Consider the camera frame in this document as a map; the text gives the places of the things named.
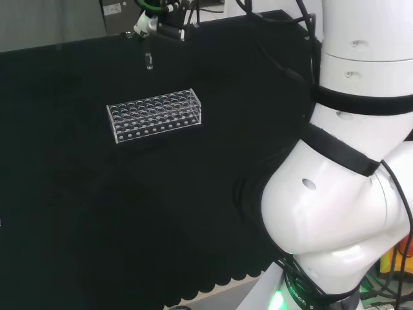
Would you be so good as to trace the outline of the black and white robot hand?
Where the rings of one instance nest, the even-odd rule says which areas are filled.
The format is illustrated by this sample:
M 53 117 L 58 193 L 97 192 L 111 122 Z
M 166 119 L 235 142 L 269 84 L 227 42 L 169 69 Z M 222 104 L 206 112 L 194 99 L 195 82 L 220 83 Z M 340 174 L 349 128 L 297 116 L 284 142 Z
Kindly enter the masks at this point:
M 174 41 L 185 40 L 185 16 L 195 8 L 195 1 L 160 0 L 135 1 L 140 9 L 139 19 L 133 27 L 133 34 L 142 39 L 162 36 Z

